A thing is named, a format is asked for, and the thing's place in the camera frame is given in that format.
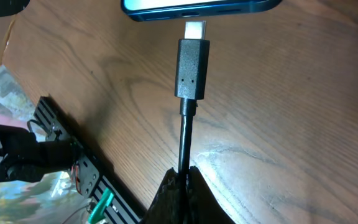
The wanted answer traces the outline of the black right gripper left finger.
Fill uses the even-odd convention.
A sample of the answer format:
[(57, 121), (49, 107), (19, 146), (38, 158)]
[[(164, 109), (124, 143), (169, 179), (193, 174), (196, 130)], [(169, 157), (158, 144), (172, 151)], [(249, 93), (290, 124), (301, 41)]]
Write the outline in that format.
[(155, 197), (140, 224), (179, 224), (181, 190), (178, 173), (166, 171)]

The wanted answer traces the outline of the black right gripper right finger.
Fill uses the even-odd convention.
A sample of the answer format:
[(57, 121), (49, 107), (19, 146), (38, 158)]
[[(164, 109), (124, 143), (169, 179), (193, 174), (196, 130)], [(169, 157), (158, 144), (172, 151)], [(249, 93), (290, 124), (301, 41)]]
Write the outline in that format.
[(187, 197), (189, 222), (195, 224), (234, 224), (222, 209), (196, 166), (189, 168)]

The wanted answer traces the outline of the blue Samsung Galaxy smartphone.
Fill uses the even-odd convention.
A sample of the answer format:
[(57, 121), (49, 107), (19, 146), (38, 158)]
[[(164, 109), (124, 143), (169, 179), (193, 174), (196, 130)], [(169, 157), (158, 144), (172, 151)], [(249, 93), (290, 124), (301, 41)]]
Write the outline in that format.
[(265, 12), (282, 0), (121, 0), (122, 11), (137, 22), (184, 17)]

